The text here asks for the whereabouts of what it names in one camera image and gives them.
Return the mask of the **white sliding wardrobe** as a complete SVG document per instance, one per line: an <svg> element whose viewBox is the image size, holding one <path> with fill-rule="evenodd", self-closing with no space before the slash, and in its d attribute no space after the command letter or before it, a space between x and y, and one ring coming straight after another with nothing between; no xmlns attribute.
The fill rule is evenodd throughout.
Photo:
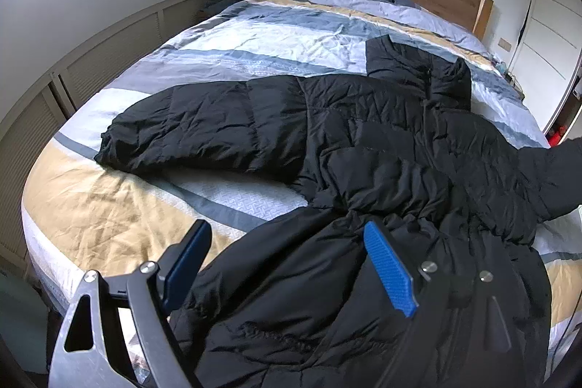
<svg viewBox="0 0 582 388"><path fill-rule="evenodd" d="M575 84L581 55L581 0L531 0L510 72L543 132Z"/></svg>

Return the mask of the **red object by wardrobe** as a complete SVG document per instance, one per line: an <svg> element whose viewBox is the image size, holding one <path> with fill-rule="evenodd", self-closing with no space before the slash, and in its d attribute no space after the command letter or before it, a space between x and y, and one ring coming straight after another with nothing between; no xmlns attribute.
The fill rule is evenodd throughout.
<svg viewBox="0 0 582 388"><path fill-rule="evenodd" d="M550 129L549 133L546 136L546 139L552 148L556 147L560 143L566 130L567 127L563 125L553 127Z"/></svg>

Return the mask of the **beige louvered wall cabinet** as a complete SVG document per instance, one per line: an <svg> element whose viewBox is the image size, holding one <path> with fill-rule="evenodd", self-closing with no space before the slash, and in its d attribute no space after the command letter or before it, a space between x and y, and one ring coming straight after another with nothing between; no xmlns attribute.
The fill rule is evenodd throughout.
<svg viewBox="0 0 582 388"><path fill-rule="evenodd" d="M28 267L20 200L52 135L96 92L178 32L196 23L207 0L164 0L109 25L51 66L1 121L1 267Z"/></svg>

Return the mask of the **wooden nightstand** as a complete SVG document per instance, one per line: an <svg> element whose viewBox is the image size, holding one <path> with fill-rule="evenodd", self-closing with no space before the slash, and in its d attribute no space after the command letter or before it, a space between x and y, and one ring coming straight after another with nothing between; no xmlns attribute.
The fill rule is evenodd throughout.
<svg viewBox="0 0 582 388"><path fill-rule="evenodd" d="M505 78L506 82L512 87L512 89L514 89L514 91L516 92L519 99L521 101L524 101L524 99L525 99L524 91L523 91L521 85L519 84L518 80L515 78L515 76L512 75L510 72L505 72L504 78Z"/></svg>

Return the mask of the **beige wall switch plate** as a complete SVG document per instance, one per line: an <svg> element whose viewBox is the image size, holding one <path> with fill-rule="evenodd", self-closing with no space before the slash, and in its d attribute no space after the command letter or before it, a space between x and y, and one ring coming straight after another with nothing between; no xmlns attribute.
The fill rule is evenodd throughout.
<svg viewBox="0 0 582 388"><path fill-rule="evenodd" d="M506 39L503 39L503 37L501 37L498 40L498 46L507 52L510 52L512 50L512 44L508 42Z"/></svg>

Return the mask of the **striped blue yellow duvet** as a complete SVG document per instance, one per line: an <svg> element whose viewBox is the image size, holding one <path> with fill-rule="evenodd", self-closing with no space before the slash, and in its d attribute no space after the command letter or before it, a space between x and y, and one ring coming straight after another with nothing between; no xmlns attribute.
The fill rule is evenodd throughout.
<svg viewBox="0 0 582 388"><path fill-rule="evenodd" d="M259 225L304 205L278 180L234 170L165 170L140 178L100 167L101 134L133 103L182 84L275 75L364 74L365 43L394 42L471 70L471 108L514 147L546 139L518 92L472 35L423 11L372 0L245 0L188 28L101 87L53 136L27 179L22 213L32 266L65 312L87 270L131 272L197 219L211 254L250 242Z"/></svg>

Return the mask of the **black puffer down jacket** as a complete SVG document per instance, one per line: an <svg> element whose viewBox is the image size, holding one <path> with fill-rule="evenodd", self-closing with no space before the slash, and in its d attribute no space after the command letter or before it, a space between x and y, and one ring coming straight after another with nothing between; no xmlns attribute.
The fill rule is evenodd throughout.
<svg viewBox="0 0 582 388"><path fill-rule="evenodd" d="M112 120L96 160L136 175L234 170L305 200L217 256L172 316L205 387L378 387L408 321L369 259L369 221L413 259L465 270L485 238L535 248L540 224L581 203L579 140L512 146L471 111L465 60L388 36L367 41L362 75L188 84L149 96ZM543 271L518 295L527 314L546 313L547 357Z"/></svg>

